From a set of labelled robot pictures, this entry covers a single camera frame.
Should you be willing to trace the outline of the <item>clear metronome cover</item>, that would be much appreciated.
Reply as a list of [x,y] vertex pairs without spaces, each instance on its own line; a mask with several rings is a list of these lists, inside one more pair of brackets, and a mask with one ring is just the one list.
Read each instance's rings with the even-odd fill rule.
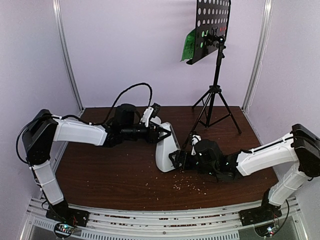
[[177,136],[176,136],[176,134],[175,134],[174,128],[173,128],[173,126],[172,126],[171,124],[170,124],[170,131],[171,131],[171,135],[172,135],[172,137],[173,137],[173,141],[174,141],[174,143],[175,143],[176,148],[177,148],[178,150],[180,150],[181,147],[180,147],[179,141],[178,141]]

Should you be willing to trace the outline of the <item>white metronome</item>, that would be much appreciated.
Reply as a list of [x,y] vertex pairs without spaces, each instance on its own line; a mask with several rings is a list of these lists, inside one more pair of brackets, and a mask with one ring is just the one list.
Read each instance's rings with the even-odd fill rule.
[[[170,125],[169,122],[164,122],[160,124],[160,127],[170,129]],[[155,163],[161,172],[167,173],[175,169],[169,159],[169,154],[177,150],[172,135],[156,144]]]

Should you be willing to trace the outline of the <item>green sheet booklet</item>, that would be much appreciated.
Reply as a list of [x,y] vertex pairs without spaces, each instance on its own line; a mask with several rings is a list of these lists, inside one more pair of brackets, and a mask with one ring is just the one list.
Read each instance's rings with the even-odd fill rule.
[[193,29],[185,38],[184,47],[181,56],[181,62],[190,60],[194,56],[196,42],[196,29]]

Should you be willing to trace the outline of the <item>black music stand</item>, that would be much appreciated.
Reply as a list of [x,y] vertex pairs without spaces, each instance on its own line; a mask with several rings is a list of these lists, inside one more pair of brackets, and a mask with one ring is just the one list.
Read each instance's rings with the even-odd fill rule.
[[[213,52],[217,52],[217,57],[212,85],[209,86],[208,90],[191,107],[191,109],[194,110],[200,103],[203,104],[193,127],[189,131],[188,137],[181,147],[182,149],[186,148],[188,142],[191,140],[192,133],[199,124],[203,125],[205,128],[210,128],[230,117],[238,133],[242,133],[229,105],[223,97],[221,86],[218,85],[221,64],[225,57],[224,50],[226,49],[231,6],[232,2],[230,0],[198,0],[196,2],[193,57],[186,63],[188,65],[193,65]],[[211,122],[216,95],[220,97],[227,110],[227,114],[214,122]]]

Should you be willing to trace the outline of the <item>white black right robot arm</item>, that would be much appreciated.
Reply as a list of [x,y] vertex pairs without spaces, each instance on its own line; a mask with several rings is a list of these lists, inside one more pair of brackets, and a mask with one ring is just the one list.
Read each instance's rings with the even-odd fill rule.
[[191,151],[170,150],[168,158],[174,168],[197,170],[217,181],[234,181],[291,162],[292,166],[282,180],[264,192],[259,207],[239,212],[241,224],[248,226],[281,217],[280,208],[287,198],[303,183],[319,177],[320,138],[297,123],[289,133],[271,143],[223,154],[217,142],[194,135]]

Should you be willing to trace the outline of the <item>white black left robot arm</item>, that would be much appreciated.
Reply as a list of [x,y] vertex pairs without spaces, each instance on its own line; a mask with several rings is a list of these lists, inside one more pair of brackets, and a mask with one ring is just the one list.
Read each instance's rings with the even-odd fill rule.
[[73,116],[56,116],[49,110],[41,110],[21,131],[26,163],[36,183],[40,186],[49,205],[47,217],[69,225],[85,226],[88,212],[69,207],[50,163],[54,142],[75,142],[111,148],[124,141],[144,139],[156,144],[156,166],[162,172],[173,170],[169,155],[179,150],[176,137],[169,122],[157,117],[158,104],[149,106],[140,121],[135,122],[137,109],[132,104],[121,104],[115,115],[106,123],[92,123]]

